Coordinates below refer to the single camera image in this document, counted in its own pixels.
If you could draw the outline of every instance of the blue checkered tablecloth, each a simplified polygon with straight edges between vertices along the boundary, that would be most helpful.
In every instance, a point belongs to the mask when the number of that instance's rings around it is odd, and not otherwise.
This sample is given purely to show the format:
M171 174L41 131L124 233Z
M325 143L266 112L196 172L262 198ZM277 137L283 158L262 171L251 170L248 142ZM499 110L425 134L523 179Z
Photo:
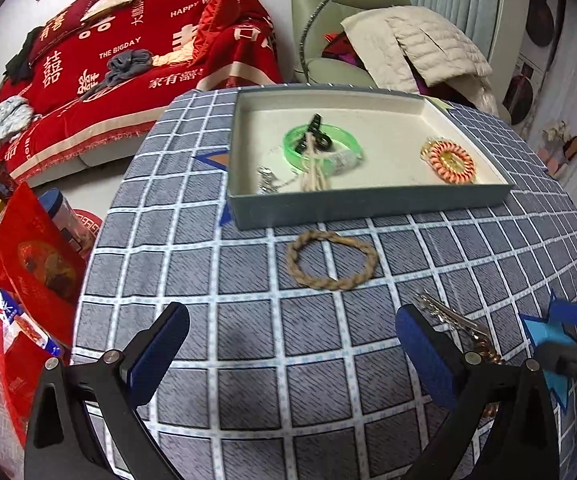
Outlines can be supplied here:
M146 137L91 257L73 360L123 348L180 301L190 334L139 413L185 479L398 478L446 411L407 360L395 311L426 288L488 325L497 350L521 363L532 348L518 314L545 315L550 288L577 301L577 210L505 123L456 106L449 113L517 185L504 205L241 232L228 215L222 157L237 92L187 92ZM314 227L372 243L375 277L349 292L298 286L284 253ZM343 276L361 269L363 255L324 242L300 262ZM130 478L99 410L90 412L110 463ZM561 474L573 478L577 387L555 417ZM490 429L478 429L459 475Z

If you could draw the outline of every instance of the blue lid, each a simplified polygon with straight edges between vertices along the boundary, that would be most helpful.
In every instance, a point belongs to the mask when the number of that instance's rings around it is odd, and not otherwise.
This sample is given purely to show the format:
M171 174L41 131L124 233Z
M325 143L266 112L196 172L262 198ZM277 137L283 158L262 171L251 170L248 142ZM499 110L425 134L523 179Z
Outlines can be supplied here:
M62 192L54 187L53 189L49 189L46 193L44 193L40 198L38 198L44 211L48 213L48 215L53 218L59 211L59 208L62 206L62 202L64 200L64 196Z

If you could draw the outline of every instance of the blue gripper pad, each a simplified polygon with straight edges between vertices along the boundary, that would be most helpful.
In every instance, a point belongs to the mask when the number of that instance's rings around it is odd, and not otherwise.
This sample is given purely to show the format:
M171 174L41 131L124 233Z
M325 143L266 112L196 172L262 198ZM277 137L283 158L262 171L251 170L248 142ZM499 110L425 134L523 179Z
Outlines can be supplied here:
M559 321L567 325L577 326L577 303L567 300L558 300L551 290L551 301L548 306L548 319Z
M141 330L128 343L120 374L133 409L150 402L188 330L188 309L181 303L171 303L149 329Z
M446 334L436 332L412 304L397 311L395 330L433 402L452 410L465 384L459 349Z

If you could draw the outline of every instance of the red blanket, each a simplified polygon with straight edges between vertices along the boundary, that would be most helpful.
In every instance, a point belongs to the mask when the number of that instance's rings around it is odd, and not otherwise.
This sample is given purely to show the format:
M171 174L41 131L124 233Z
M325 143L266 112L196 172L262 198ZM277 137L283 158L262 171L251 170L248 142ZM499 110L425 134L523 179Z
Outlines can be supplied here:
M0 100L22 94L43 114L15 142L1 147L0 160L6 160L9 173L26 180L97 146L145 134L176 96L192 88L281 82L266 10L257 0L239 0L238 24L219 34L200 64L155 67L86 102L78 100L104 78L106 63L117 52L146 48L161 56L173 50L183 28L199 22L207 1L137 0L49 50L34 65L30 84L5 84Z

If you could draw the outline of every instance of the red cushion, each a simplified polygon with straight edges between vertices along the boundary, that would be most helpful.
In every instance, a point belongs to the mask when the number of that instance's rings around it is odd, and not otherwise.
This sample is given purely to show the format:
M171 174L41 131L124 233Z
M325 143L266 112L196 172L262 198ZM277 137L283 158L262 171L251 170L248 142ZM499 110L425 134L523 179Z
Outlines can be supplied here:
M21 95L24 97L24 94L30 90L31 84L32 81L20 81L19 83L14 84L11 81L11 78L7 77L0 86L0 103L14 95Z
M239 0L210 0L206 4L193 42L192 64L206 56L219 33L233 25L241 13Z
M66 36L84 27L80 20L97 0L75 0L57 16L48 20L44 29L35 40L28 56L32 65L48 49L62 41Z

